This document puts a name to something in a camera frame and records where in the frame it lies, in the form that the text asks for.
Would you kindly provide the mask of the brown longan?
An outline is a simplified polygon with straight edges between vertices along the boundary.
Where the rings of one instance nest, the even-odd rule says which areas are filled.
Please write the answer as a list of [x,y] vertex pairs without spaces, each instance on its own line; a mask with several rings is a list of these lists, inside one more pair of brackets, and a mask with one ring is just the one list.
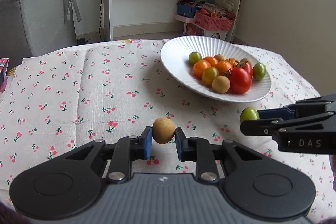
[[161,117],[156,119],[152,128],[152,137],[159,144],[169,143],[174,136],[175,125],[168,118]]
[[217,61],[221,62],[225,60],[225,57],[222,54],[217,54],[214,56],[215,59],[217,59]]

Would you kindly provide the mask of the big red tomato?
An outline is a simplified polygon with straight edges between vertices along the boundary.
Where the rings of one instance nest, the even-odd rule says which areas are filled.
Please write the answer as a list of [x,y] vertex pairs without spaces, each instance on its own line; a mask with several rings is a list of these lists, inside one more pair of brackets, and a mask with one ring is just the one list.
[[230,81],[230,90],[234,94],[245,94],[252,85],[250,74],[242,68],[235,67],[228,77]]

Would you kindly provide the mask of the pale yellow longan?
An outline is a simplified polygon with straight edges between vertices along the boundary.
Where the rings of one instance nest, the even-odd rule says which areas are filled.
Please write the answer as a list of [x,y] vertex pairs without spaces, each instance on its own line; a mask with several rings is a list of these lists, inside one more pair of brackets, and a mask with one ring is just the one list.
[[219,94],[224,94],[229,91],[230,85],[231,83],[228,77],[217,76],[213,79],[212,89]]

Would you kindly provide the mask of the light green tomato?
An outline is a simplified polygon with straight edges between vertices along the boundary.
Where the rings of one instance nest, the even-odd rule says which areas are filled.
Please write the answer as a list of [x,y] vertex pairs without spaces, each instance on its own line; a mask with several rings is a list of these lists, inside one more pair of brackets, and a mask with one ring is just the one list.
[[264,79],[266,75],[266,67],[264,64],[262,63],[257,63],[254,67],[253,67],[253,78],[256,81],[261,81]]

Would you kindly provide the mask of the red tomato with stem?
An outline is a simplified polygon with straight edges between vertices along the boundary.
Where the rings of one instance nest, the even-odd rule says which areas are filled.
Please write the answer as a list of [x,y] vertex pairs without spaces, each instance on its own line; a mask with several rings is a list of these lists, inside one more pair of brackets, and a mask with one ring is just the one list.
[[240,61],[237,67],[244,69],[250,75],[251,78],[253,77],[253,68],[248,60]]

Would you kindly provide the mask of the yellow-brown tomato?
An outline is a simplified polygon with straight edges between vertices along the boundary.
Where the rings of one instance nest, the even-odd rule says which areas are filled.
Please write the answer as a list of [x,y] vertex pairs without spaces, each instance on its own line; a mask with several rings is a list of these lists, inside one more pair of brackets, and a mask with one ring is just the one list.
[[205,86],[212,86],[213,80],[219,76],[219,72],[215,67],[208,67],[202,74],[202,83]]

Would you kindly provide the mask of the orange mandarin with stem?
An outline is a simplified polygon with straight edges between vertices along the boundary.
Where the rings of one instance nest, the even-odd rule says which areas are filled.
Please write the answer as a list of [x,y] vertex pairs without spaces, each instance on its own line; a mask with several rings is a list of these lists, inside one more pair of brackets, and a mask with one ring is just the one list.
[[236,58],[226,59],[226,62],[230,63],[233,67],[236,67],[239,65],[239,60],[237,60]]

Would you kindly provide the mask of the tan longan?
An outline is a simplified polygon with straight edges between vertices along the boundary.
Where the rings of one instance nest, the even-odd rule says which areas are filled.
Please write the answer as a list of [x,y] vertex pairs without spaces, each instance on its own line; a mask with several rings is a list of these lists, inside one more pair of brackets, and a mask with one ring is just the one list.
[[241,63],[248,63],[250,66],[252,66],[252,61],[248,57],[245,57],[245,58],[241,59],[240,62]]

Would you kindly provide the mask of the orange cherry tomato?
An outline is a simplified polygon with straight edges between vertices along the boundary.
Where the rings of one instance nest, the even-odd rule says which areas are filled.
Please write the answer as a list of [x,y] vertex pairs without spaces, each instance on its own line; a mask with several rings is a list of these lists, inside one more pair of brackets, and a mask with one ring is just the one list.
[[193,74],[198,79],[202,78],[203,72],[211,67],[211,64],[206,60],[199,60],[193,65]]

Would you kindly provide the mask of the dark green tomato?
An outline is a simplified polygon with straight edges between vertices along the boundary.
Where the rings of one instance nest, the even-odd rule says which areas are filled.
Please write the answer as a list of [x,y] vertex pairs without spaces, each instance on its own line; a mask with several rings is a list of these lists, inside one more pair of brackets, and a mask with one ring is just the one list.
[[198,61],[201,61],[203,57],[199,52],[191,52],[188,57],[188,62],[190,65],[196,64]]

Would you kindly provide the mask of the large orange mandarin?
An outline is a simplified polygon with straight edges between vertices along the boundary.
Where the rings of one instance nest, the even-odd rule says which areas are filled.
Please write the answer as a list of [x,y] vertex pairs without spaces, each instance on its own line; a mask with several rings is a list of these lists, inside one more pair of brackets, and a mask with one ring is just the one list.
[[233,69],[233,66],[227,61],[219,61],[215,67],[221,76],[229,76]]

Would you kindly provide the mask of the small orange tomato in plate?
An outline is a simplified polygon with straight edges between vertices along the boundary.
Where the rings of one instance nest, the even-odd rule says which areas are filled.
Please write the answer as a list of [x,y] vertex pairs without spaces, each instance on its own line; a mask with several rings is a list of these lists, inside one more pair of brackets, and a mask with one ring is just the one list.
[[212,67],[216,67],[218,60],[215,57],[205,57],[203,60],[207,61]]

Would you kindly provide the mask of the white ribbed plate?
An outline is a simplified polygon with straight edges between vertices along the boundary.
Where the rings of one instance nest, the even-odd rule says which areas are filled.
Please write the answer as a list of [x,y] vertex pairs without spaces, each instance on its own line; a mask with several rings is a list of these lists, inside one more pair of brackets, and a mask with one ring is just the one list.
[[272,79],[267,73],[262,81],[252,81],[250,90],[242,95],[228,92],[219,94],[204,86],[192,73],[188,62],[189,54],[198,52],[202,57],[214,56],[218,53],[224,57],[242,59],[248,57],[252,64],[257,64],[258,59],[245,51],[239,45],[206,36],[180,36],[169,40],[161,48],[161,63],[169,74],[179,83],[190,90],[205,97],[222,102],[251,103],[265,98],[272,87]]

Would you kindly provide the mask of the patterned box at left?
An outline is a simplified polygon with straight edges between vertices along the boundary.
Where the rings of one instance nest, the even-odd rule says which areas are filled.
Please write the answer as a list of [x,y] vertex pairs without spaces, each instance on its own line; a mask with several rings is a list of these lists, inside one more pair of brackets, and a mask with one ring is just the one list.
[[8,65],[8,58],[0,58],[0,85],[2,85],[5,81]]

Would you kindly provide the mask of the grey sofa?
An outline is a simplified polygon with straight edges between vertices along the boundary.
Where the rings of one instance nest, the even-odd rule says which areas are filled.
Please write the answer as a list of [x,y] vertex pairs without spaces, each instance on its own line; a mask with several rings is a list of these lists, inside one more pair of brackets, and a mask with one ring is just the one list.
[[1,0],[1,57],[9,59],[9,68],[75,45],[68,0]]

